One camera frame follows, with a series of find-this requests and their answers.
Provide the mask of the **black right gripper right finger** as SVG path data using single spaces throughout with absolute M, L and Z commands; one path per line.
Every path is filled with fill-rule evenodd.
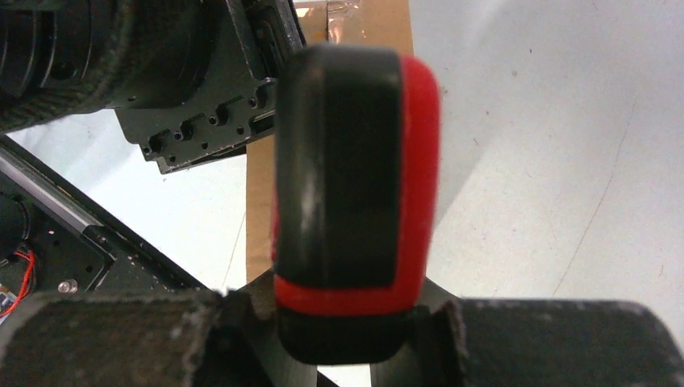
M 626 301 L 458 298 L 427 281 L 404 346 L 374 386 L 680 386 L 661 320 Z

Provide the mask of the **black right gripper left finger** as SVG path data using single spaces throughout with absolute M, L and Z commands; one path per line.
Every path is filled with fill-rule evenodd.
M 296 386 L 248 293 L 38 293 L 1 325 L 4 386 Z

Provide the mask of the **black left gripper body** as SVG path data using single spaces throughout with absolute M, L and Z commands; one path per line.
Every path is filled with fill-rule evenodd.
M 273 132 L 275 87 L 305 44 L 291 1 L 196 1 L 115 98 L 126 140 L 163 174 Z

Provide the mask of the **red black utility knife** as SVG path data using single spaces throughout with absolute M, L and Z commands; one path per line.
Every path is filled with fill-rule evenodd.
M 392 49 L 319 44 L 277 87 L 273 285 L 283 347 L 314 365 L 391 357 L 426 276 L 440 91 Z

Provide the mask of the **brown cardboard express box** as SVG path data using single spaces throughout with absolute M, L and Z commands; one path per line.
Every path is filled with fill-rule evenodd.
M 410 7 L 399 1 L 295 1 L 295 10 L 309 44 L 387 46 L 413 53 Z M 246 280 L 271 266 L 270 219 L 274 179 L 274 137 L 247 146 Z

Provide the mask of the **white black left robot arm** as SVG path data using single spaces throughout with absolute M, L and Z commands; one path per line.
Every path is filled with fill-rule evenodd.
M 113 110 L 161 173 L 238 156 L 305 43 L 291 1 L 4 1 L 1 131 Z

